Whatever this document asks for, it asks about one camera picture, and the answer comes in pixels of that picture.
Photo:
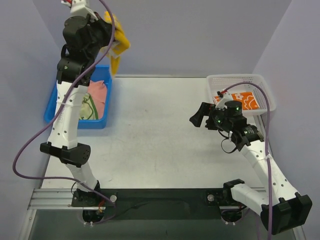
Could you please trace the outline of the yellow patterned towel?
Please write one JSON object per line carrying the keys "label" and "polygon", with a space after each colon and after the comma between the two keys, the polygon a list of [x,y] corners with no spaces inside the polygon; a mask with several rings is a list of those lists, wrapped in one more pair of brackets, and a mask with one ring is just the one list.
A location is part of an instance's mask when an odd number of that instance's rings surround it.
{"label": "yellow patterned towel", "polygon": [[109,69],[112,76],[116,75],[121,62],[121,55],[131,47],[131,43],[126,37],[121,23],[115,14],[113,14],[115,23],[114,42],[111,49],[105,55],[109,59]]}

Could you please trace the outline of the orange lion print towel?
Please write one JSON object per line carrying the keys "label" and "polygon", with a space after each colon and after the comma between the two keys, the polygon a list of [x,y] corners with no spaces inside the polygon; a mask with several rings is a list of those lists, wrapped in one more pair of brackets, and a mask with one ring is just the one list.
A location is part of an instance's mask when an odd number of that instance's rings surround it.
{"label": "orange lion print towel", "polygon": [[[260,108],[252,92],[237,92],[237,93],[230,93],[230,94],[233,97],[233,101],[241,102],[242,109],[244,111],[257,110]],[[213,103],[216,105],[217,105],[216,103],[217,96],[218,95],[216,94],[212,97]]]}

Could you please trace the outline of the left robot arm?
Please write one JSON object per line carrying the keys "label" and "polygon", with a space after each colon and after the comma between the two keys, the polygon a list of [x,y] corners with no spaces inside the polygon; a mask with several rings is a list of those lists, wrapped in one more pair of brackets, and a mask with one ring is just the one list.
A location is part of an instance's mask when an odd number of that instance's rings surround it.
{"label": "left robot arm", "polygon": [[78,180],[77,198],[92,198],[93,191],[100,189],[88,163],[91,147],[79,143],[77,133],[82,101],[95,70],[93,63],[101,48],[111,42],[111,33],[112,25],[97,12],[68,18],[62,31],[65,45],[57,64],[55,117],[40,151],[58,158]]}

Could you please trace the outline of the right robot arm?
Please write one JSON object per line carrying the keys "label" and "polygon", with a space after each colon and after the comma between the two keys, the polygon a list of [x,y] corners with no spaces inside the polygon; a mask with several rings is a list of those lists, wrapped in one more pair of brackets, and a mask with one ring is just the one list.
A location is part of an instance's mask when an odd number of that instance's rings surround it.
{"label": "right robot arm", "polygon": [[227,101],[224,108],[202,102],[199,110],[189,121],[197,128],[203,118],[208,119],[208,130],[224,131],[249,162],[260,182],[267,190],[262,194],[247,186],[241,179],[224,183],[223,190],[228,201],[239,202],[259,215],[262,224],[272,235],[302,226],[312,208],[308,195],[301,195],[284,176],[274,158],[265,149],[266,141],[255,125],[247,122],[242,113],[242,103]]}

